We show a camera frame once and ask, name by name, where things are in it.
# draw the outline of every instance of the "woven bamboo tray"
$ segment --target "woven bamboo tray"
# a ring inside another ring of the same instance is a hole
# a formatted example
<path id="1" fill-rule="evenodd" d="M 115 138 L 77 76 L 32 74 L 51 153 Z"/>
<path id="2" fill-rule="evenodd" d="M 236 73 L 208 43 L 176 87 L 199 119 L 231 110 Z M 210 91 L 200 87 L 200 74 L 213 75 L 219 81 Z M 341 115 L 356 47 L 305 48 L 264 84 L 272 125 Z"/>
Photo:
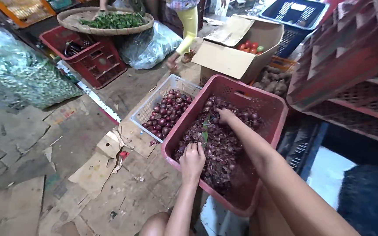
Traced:
<path id="1" fill-rule="evenodd" d="M 127 28 L 127 29 L 97 29 L 91 28 L 87 25 L 82 25 L 80 19 L 91 20 L 98 12 L 98 7 L 85 7 L 85 8 L 75 8 L 66 10 L 58 14 L 57 19 L 59 24 L 69 30 L 74 30 L 77 32 L 90 34 L 90 35 L 102 35 L 102 36 L 113 36 L 113 35 L 130 35 L 142 32 L 152 27 L 154 24 L 154 18 L 145 13 L 144 19 L 148 22 L 139 27 Z M 121 14 L 133 13 L 134 11 L 129 8 L 108 8 L 109 11 L 116 11 Z"/>

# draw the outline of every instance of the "leg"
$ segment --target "leg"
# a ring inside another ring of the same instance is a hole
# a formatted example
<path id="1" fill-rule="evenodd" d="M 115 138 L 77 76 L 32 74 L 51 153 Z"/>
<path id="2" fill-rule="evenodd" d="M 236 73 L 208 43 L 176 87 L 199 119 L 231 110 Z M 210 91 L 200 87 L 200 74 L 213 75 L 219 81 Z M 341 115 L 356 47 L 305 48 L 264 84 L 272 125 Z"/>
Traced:
<path id="1" fill-rule="evenodd" d="M 249 235 L 285 235 L 294 236 L 281 212 L 276 207 L 263 187 L 259 194 L 259 204 L 249 220 Z"/>
<path id="2" fill-rule="evenodd" d="M 169 215 L 160 212 L 150 216 L 139 232 L 139 236 L 163 236 Z"/>
<path id="3" fill-rule="evenodd" d="M 183 42 L 176 49 L 176 52 L 180 55 L 184 54 L 182 62 L 188 63 L 196 53 L 190 50 L 190 46 L 198 32 L 198 9 L 192 8 L 176 12 L 183 24 Z"/>

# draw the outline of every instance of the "green leaf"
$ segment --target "green leaf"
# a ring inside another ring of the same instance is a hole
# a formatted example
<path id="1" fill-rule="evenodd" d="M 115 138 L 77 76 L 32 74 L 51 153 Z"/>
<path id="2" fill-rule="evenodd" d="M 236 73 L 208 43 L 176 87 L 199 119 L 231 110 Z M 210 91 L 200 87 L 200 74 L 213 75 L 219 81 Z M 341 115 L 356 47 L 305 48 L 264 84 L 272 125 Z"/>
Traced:
<path id="1" fill-rule="evenodd" d="M 211 116 L 211 114 L 209 113 L 207 118 L 204 120 L 204 123 L 203 123 L 203 128 L 205 129 L 205 131 L 202 132 L 202 137 L 205 140 L 205 142 L 202 144 L 203 147 L 205 147 L 205 145 L 207 144 L 207 141 L 208 141 L 208 126 L 207 126 L 207 124 L 209 123 L 210 116 Z"/>

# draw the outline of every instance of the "dirty concrete floor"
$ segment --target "dirty concrete floor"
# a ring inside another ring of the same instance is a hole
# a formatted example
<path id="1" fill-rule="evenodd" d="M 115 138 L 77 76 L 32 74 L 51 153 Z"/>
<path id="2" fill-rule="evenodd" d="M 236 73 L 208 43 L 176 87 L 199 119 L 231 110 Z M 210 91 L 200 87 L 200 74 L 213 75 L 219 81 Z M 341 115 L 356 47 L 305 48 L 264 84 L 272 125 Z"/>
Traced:
<path id="1" fill-rule="evenodd" d="M 199 79 L 196 64 L 181 68 L 182 77 Z M 95 90 L 124 119 L 119 127 L 87 95 L 49 111 L 27 107 L 13 115 L 0 110 L 0 191 L 45 176 L 39 236 L 132 236 L 152 214 L 174 205 L 180 172 L 163 159 L 160 145 L 148 148 L 152 137 L 135 136 L 140 131 L 127 119 L 135 105 L 168 77 L 166 73 L 164 63 L 150 70 L 129 68 L 106 88 Z M 113 128 L 126 132 L 127 146 L 122 150 L 130 154 L 92 199 L 68 178 L 99 151 L 98 142 Z M 206 200 L 202 194 L 195 217 Z"/>

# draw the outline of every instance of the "yellow pants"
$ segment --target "yellow pants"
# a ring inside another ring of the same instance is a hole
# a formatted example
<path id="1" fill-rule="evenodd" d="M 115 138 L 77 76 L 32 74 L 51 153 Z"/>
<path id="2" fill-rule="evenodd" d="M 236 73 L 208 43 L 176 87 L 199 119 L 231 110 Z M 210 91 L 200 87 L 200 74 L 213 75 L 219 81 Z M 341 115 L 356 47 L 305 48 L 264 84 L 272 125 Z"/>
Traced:
<path id="1" fill-rule="evenodd" d="M 176 52 L 179 55 L 183 55 L 190 51 L 190 46 L 198 32 L 198 9 L 177 10 L 176 12 L 183 23 L 183 41 L 176 49 Z"/>

